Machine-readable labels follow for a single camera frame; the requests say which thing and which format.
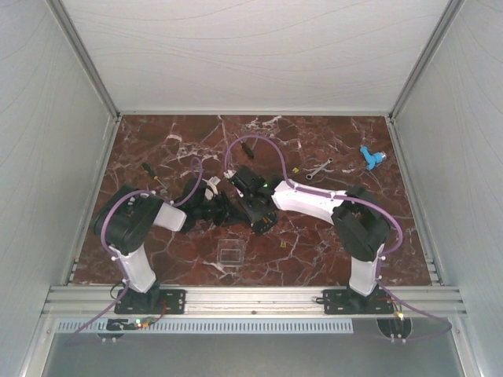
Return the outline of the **black fuse box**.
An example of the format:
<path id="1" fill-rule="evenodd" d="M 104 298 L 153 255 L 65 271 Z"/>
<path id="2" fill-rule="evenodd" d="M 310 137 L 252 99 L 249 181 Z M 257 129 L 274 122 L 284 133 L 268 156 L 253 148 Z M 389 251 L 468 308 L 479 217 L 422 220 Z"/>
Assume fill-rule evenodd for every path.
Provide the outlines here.
<path id="1" fill-rule="evenodd" d="M 251 223 L 251 230 L 257 236 L 260 236 L 266 232 L 269 232 L 278 222 L 278 216 L 276 212 L 269 212 L 264 214 L 257 220 Z"/>

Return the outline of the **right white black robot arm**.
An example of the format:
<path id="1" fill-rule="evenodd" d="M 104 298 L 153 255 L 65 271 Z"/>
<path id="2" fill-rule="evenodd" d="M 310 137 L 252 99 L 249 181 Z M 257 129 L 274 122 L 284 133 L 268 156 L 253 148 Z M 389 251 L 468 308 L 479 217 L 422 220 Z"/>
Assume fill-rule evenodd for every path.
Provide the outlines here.
<path id="1" fill-rule="evenodd" d="M 278 222 L 278 211 L 293 211 L 333 225 L 343 249 L 351 256 L 351 275 L 338 304 L 365 312 L 376 301 L 376 267 L 390 224 L 363 188 L 348 192 L 266 181 L 246 166 L 228 170 L 225 178 L 237 190 L 253 233 L 262 235 Z"/>

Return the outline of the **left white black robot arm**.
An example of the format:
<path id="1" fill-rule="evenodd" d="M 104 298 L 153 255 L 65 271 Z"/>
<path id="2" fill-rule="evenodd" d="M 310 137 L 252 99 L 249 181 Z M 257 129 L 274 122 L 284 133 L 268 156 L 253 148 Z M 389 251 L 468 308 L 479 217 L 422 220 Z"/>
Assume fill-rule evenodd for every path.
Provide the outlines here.
<path id="1" fill-rule="evenodd" d="M 187 233 L 199 221 L 220 226 L 229 219 L 231 202 L 224 193 L 214 193 L 209 184 L 190 179 L 182 196 L 173 202 L 130 185 L 121 189 L 97 213 L 92 230 L 105 242 L 125 273 L 124 282 L 134 291 L 134 304 L 145 313 L 160 307 L 161 293 L 153 288 L 156 274 L 145 251 L 153 227 Z"/>

